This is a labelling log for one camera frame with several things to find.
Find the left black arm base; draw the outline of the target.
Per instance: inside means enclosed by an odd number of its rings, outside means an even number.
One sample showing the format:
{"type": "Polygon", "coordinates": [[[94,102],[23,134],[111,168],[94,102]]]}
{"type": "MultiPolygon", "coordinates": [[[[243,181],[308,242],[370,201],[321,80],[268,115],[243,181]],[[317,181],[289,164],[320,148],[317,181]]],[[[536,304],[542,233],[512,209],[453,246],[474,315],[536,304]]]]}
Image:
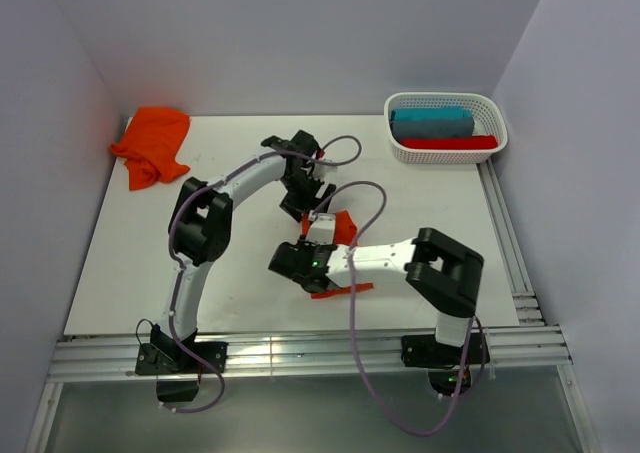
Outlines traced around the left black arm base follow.
{"type": "Polygon", "coordinates": [[[135,330],[138,352],[134,375],[156,377],[156,398],[162,408],[176,413],[191,414],[216,406],[226,392],[223,373],[228,343],[196,340],[196,333],[182,341],[180,347],[158,324],[142,319],[135,330]],[[188,407],[199,393],[204,374],[213,374],[219,381],[219,392],[209,403],[188,407]]]}

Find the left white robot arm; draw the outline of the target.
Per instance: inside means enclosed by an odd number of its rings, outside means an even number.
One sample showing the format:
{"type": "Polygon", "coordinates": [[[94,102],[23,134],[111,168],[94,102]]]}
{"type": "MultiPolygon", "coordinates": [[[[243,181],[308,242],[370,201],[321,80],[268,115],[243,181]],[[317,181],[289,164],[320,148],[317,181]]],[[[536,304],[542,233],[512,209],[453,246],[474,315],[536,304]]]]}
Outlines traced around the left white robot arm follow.
{"type": "Polygon", "coordinates": [[[197,331],[197,311],[213,263],[231,240],[234,209],[272,182],[286,194],[280,208],[296,222],[319,206],[333,184],[316,175],[321,147],[313,135],[300,130],[289,140],[271,136],[244,164],[208,182],[190,178],[182,185],[169,226],[169,254],[178,273],[160,331],[170,339],[159,350],[159,361],[172,372],[183,372],[195,359],[188,342],[197,331]]]}

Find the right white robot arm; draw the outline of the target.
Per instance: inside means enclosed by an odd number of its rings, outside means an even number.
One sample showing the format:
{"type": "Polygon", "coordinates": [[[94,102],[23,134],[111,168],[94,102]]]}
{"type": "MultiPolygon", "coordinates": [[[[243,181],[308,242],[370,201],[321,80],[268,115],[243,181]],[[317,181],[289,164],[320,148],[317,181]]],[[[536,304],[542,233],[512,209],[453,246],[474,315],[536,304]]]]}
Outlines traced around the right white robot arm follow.
{"type": "Polygon", "coordinates": [[[446,363],[467,350],[483,267],[480,253],[434,228],[377,246],[284,242],[269,263],[270,271],[309,294],[340,289],[352,293],[364,284],[412,288],[437,311],[433,351],[446,363]]]}

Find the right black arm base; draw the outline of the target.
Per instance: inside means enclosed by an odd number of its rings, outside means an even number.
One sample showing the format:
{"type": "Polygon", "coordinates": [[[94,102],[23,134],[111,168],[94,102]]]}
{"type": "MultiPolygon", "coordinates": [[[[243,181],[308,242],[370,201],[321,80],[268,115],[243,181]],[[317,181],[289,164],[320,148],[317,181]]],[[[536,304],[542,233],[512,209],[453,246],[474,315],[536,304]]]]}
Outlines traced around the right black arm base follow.
{"type": "MultiPolygon", "coordinates": [[[[434,334],[404,335],[401,337],[401,361],[407,368],[427,370],[427,378],[433,390],[443,396],[452,396],[458,384],[458,370],[462,347],[452,347],[436,342],[434,334]]],[[[472,366],[486,367],[491,360],[486,339],[480,333],[472,333],[468,347],[460,394],[469,391],[474,383],[472,366]]]]}

